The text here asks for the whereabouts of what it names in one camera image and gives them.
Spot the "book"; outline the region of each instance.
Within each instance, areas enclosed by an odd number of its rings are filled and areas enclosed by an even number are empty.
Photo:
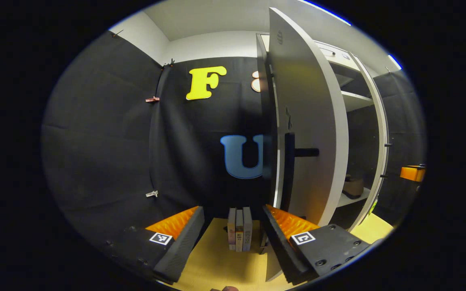
[[[244,244],[242,252],[251,250],[251,237],[253,236],[253,219],[251,218],[251,209],[249,207],[242,208],[244,212]]]
[[[242,209],[237,210],[235,217],[235,251],[242,252],[242,244],[244,243],[244,216]]]
[[[235,250],[235,216],[237,214],[237,210],[235,208],[229,209],[228,215],[228,244],[229,249],[234,251]]]

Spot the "yellow floor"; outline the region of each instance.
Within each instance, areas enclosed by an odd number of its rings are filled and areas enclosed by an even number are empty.
[[[251,252],[230,251],[224,227],[227,219],[213,219],[191,252],[179,281],[173,288],[183,291],[222,290],[235,286],[241,291],[284,291],[294,287],[281,274],[266,282],[267,254],[259,255],[259,221],[253,221]],[[367,243],[385,237],[392,226],[370,214],[352,234]]]
[[[372,213],[350,233],[371,244],[377,239],[385,238],[392,230],[389,223]]]

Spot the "clip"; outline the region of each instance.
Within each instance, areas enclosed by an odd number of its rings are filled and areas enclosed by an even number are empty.
[[[159,101],[159,98],[157,98],[156,96],[152,96],[152,98],[145,99],[145,102],[156,102],[156,101]]]
[[[155,196],[155,197],[157,197],[157,190],[154,190],[154,191],[152,191],[152,192],[146,194],[146,197],[150,197],[150,196]]]

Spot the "ceiling light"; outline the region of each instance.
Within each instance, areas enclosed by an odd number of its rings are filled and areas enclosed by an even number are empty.
[[[394,65],[395,65],[399,70],[402,69],[402,67],[396,62],[396,60],[392,57],[392,55],[388,55],[388,57],[390,58],[390,60],[394,63]]]
[[[304,0],[297,0],[297,1],[302,2],[302,3],[305,3],[305,4],[307,4],[307,5],[310,5],[310,6],[314,7],[314,8],[318,8],[318,9],[320,9],[320,11],[323,11],[324,13],[327,13],[327,14],[329,14],[329,15],[331,15],[331,16],[333,16],[333,17],[339,19],[339,20],[341,20],[342,22],[348,24],[349,26],[351,26],[351,24],[350,24],[348,21],[346,21],[346,20],[340,18],[339,16],[335,15],[334,13],[331,13],[330,11],[326,11],[325,9],[316,6],[315,4],[312,4],[312,3],[307,2],[307,1],[304,1]]]

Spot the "cabinet door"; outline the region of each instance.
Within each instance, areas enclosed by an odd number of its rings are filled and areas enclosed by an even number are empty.
[[[348,123],[339,84],[324,54],[293,20],[269,8],[269,63],[279,127],[277,140],[294,133],[296,148],[317,148],[317,157],[296,157],[288,211],[327,225],[339,202],[348,161]],[[285,155],[281,142],[278,149]],[[279,176],[285,171],[280,160]]]

